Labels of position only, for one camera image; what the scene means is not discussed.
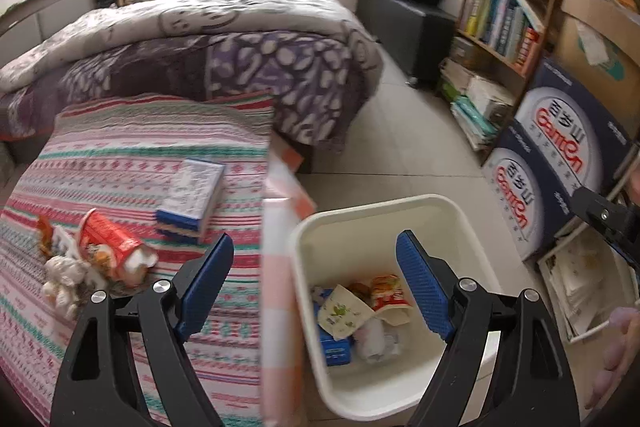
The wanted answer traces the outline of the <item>pink gloved right hand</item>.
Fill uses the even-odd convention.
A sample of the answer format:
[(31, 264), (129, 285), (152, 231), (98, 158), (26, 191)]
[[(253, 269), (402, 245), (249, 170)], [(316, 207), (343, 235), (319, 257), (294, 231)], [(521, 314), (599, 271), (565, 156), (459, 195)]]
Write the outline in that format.
[(587, 410), (605, 405), (639, 353), (639, 311), (637, 309), (617, 308), (610, 315), (608, 323), (620, 331), (620, 338), (617, 338), (603, 352), (603, 369), (594, 379), (590, 398), (585, 405)]

